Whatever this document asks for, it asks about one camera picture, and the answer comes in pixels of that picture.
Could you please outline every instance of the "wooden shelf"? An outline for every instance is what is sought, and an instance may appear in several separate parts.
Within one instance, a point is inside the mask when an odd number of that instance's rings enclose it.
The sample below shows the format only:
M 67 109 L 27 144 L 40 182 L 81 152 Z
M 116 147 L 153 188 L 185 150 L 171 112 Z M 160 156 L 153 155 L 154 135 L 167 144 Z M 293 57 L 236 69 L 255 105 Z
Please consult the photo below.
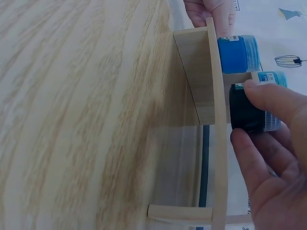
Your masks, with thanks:
M 251 223 L 250 215 L 227 216 L 228 153 L 227 122 L 230 85 L 251 79 L 250 73 L 223 75 L 217 37 L 212 18 L 207 27 L 174 33 L 201 125 L 216 126 L 214 207 L 168 207 L 150 205 L 148 217 L 187 226 L 211 225 L 212 230 L 226 224 Z

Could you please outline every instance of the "curved wooden strip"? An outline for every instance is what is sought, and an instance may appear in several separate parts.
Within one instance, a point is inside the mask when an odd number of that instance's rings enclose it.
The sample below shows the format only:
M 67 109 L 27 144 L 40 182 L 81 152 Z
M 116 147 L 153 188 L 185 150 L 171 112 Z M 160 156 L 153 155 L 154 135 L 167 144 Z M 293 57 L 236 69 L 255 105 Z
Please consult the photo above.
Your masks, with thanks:
M 149 205 L 148 217 L 173 224 L 199 227 L 211 224 L 212 208 Z
M 226 224 L 250 224 L 252 222 L 253 220 L 249 214 L 226 217 Z
M 212 18 L 207 18 L 209 37 L 213 95 L 214 116 L 216 127 L 216 167 L 214 185 L 214 208 L 212 230 L 221 230 L 226 224 L 227 195 L 228 195 L 228 165 L 227 165 L 227 122 L 224 96 L 224 83 L 217 38 Z

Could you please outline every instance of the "hand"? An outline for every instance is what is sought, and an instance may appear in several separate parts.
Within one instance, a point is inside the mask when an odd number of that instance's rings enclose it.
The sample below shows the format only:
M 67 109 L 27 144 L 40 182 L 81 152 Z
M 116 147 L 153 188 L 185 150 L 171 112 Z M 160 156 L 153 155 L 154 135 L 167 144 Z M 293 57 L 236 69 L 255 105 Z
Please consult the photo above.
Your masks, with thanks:
M 285 122 L 271 133 L 235 129 L 231 141 L 250 199 L 257 230 L 307 227 L 307 97 L 276 84 L 245 83 L 257 108 Z M 269 173 L 266 163 L 278 177 Z
M 206 26 L 206 18 L 213 17 L 216 35 L 230 36 L 235 23 L 233 0 L 183 0 L 195 27 Z

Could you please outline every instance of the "wooden plank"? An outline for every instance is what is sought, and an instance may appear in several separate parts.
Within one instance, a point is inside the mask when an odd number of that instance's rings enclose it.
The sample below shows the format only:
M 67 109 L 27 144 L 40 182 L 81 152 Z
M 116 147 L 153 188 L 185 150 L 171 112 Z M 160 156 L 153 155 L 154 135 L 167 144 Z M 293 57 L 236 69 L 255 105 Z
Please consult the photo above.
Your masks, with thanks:
M 169 230 L 201 146 L 167 2 L 0 5 L 0 229 Z
M 199 227 L 211 224 L 212 208 L 150 205 L 148 217 L 178 225 Z
M 224 96 L 224 83 L 220 54 L 213 18 L 206 19 L 212 64 L 214 115 L 216 127 L 216 167 L 214 185 L 214 208 L 212 230 L 225 229 L 227 195 L 228 195 L 228 153 L 227 153 L 227 122 Z

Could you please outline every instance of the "label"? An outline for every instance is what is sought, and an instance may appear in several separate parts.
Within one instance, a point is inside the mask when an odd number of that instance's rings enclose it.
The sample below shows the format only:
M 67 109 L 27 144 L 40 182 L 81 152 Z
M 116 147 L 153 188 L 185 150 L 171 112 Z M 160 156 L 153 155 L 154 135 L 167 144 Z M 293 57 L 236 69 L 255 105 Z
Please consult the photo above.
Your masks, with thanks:
M 239 36 L 230 36 L 230 37 L 222 37 L 222 40 L 227 41 L 227 42 L 235 42 L 239 41 Z
M 273 116 L 269 112 L 265 112 L 265 125 L 263 129 L 264 132 L 276 131 L 277 129 L 280 128 L 280 125 L 281 125 L 280 119 Z
M 244 83 L 237 83 L 235 84 L 236 90 L 243 90 L 244 89 Z
M 260 84 L 276 83 L 273 72 L 258 72 Z

